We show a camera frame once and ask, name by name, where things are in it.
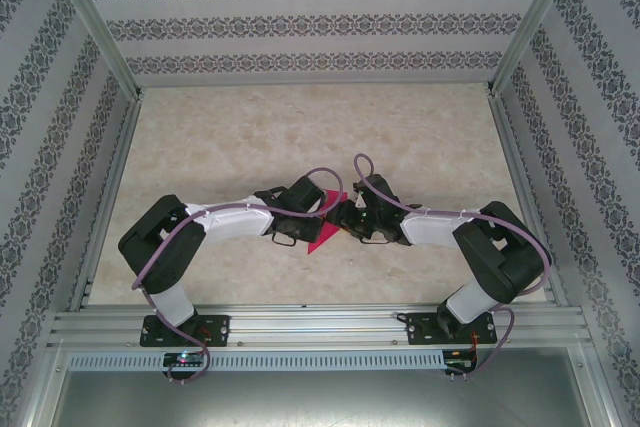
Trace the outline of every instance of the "beige surface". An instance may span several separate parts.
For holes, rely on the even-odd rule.
[[[291,185],[316,166],[356,180],[369,154],[406,203],[433,208],[517,202],[483,87],[345,84],[147,92],[91,292],[92,304],[142,303],[118,239],[162,195],[230,202]],[[324,174],[321,187],[333,188]],[[442,301],[471,272],[457,249],[365,246],[340,232],[307,245],[266,238],[202,245],[183,283],[194,303]],[[527,300],[544,300],[539,291]]]

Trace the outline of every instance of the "black mounting plate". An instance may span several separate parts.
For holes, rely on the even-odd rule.
[[[495,344],[498,341],[493,315],[489,312],[485,312],[471,322],[456,335],[455,339],[450,339],[446,332],[440,328],[436,312],[398,314],[397,318],[407,325],[409,345],[471,344],[474,332],[478,344]]]
[[[226,347],[229,338],[228,315],[199,315],[188,332],[207,347]],[[140,333],[141,347],[196,347],[192,342],[169,330],[155,315],[147,315]]]

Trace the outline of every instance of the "damask pattern wall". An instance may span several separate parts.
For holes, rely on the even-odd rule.
[[[66,310],[129,101],[70,0],[0,0],[0,426]]]
[[[640,425],[640,0],[554,0],[503,92],[568,300]]]
[[[95,0],[143,86],[488,81],[531,0]]]

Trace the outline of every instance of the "cable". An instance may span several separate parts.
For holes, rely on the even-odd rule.
[[[339,190],[338,195],[335,198],[335,200],[331,203],[331,205],[329,205],[328,207],[323,207],[322,209],[316,210],[315,212],[304,212],[303,213],[303,212],[292,212],[292,211],[289,211],[289,210],[279,209],[277,207],[269,207],[268,205],[249,204],[249,203],[240,203],[240,202],[231,203],[231,204],[212,205],[211,207],[207,207],[206,209],[202,209],[202,210],[199,210],[198,212],[195,212],[195,213],[191,214],[189,217],[187,217],[182,222],[180,222],[171,231],[171,233],[169,233],[169,235],[167,235],[167,237],[162,241],[160,246],[153,253],[153,255],[149,258],[149,260],[147,261],[145,266],[142,268],[142,270],[140,271],[140,273],[136,277],[136,280],[133,282],[133,285],[131,286],[131,290],[140,289],[142,291],[142,295],[144,295],[144,297],[147,299],[147,302],[149,302],[149,305],[153,309],[154,313],[156,314],[156,316],[158,317],[160,322],[162,322],[169,330],[171,330],[172,332],[178,334],[180,337],[188,340],[189,342],[194,343],[198,347],[201,347],[202,351],[203,351],[203,354],[207,358],[205,366],[201,370],[196,372],[190,378],[184,379],[184,380],[178,380],[178,379],[175,379],[175,378],[171,377],[171,369],[173,368],[173,366],[171,366],[169,368],[168,372],[167,372],[167,377],[169,377],[169,382],[179,382],[181,385],[184,385],[186,383],[193,382],[194,380],[197,380],[198,378],[202,377],[207,372],[207,370],[209,370],[209,366],[211,365],[211,352],[207,348],[206,344],[204,344],[203,342],[200,342],[199,340],[197,340],[197,339],[191,337],[190,335],[182,332],[180,329],[178,329],[173,324],[171,324],[165,318],[165,316],[162,315],[162,313],[158,310],[155,302],[153,301],[151,296],[147,293],[147,291],[144,288],[140,287],[140,285],[142,284],[142,281],[149,274],[149,272],[153,268],[153,265],[155,264],[156,260],[158,260],[158,257],[160,257],[162,252],[164,252],[164,250],[171,243],[173,238],[176,235],[178,235],[178,232],[180,232],[189,222],[191,222],[192,220],[197,219],[199,217],[202,217],[203,215],[210,214],[212,212],[218,212],[220,210],[226,210],[226,209],[238,209],[238,208],[240,208],[240,209],[263,210],[263,211],[267,211],[267,212],[275,212],[277,214],[284,214],[284,215],[287,215],[287,216],[290,216],[290,217],[303,217],[303,218],[305,218],[305,217],[318,217],[320,215],[326,214],[327,212],[333,210],[333,208],[340,203],[340,199],[342,198],[342,194],[344,192],[344,184],[342,183],[342,179],[340,178],[340,176],[334,170],[329,169],[328,167],[317,167],[315,169],[312,169],[309,172],[307,172],[306,176],[308,177],[308,176],[310,176],[312,174],[315,174],[316,172],[328,172],[329,174],[333,175],[336,178],[336,180],[338,181],[338,186],[339,186],[338,187],[338,190]]]
[[[542,264],[544,266],[544,271],[542,273],[542,277],[540,278],[540,281],[537,284],[535,284],[533,287],[529,287],[528,289],[523,290],[520,293],[520,295],[526,295],[526,294],[535,292],[536,290],[540,289],[549,279],[549,275],[551,274],[551,264],[549,263],[549,258],[547,257],[547,254],[544,251],[544,249],[542,248],[542,245],[540,245],[540,242],[538,242],[538,240],[535,237],[533,237],[532,235],[529,235],[527,232],[525,232],[518,226],[513,225],[512,223],[507,222],[505,220],[498,219],[497,217],[492,217],[490,215],[484,215],[484,214],[477,214],[475,212],[464,212],[464,211],[455,212],[450,210],[414,209],[412,207],[409,207],[408,205],[398,202],[395,199],[392,199],[391,197],[389,197],[388,195],[383,194],[378,189],[376,189],[373,185],[371,185],[371,182],[367,180],[365,175],[362,173],[362,170],[360,170],[360,166],[358,165],[358,160],[360,159],[365,159],[369,163],[369,175],[373,175],[375,168],[373,165],[373,160],[371,160],[371,157],[369,157],[366,154],[359,153],[353,158],[353,166],[355,167],[356,172],[358,173],[358,176],[360,177],[360,180],[362,181],[362,183],[366,185],[378,197],[380,197],[383,200],[386,200],[390,204],[395,205],[400,209],[406,210],[407,212],[412,212],[412,213],[421,214],[421,215],[437,215],[441,217],[469,217],[473,219],[485,220],[487,222],[493,222],[494,224],[498,224],[503,227],[506,227],[507,229],[511,230],[512,232],[515,232],[516,234],[523,237],[527,242],[529,242],[536,249],[536,252],[538,252],[538,254],[540,255],[540,258],[542,259]],[[486,365],[491,360],[493,360],[493,358],[498,354],[498,352],[500,351],[504,343],[507,341],[509,334],[511,334],[511,330],[513,329],[513,324],[515,323],[516,315],[513,312],[513,310],[511,310],[509,307],[505,307],[502,304],[497,304],[495,307],[491,309],[491,311],[508,312],[509,315],[511,316],[511,321],[509,322],[509,325],[507,327],[507,330],[505,331],[505,334],[502,336],[502,338],[498,342],[498,345],[496,345],[495,349],[493,349],[493,352],[491,352],[489,357],[487,357],[487,359],[473,371],[474,374],[484,369]]]

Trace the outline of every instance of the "patterned wallpaper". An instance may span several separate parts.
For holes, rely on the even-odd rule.
[[[143,86],[493,76],[531,0],[95,0]]]
[[[554,0],[503,92],[565,293],[640,425],[640,0]]]
[[[0,426],[65,310],[129,101],[70,0],[0,0]]]

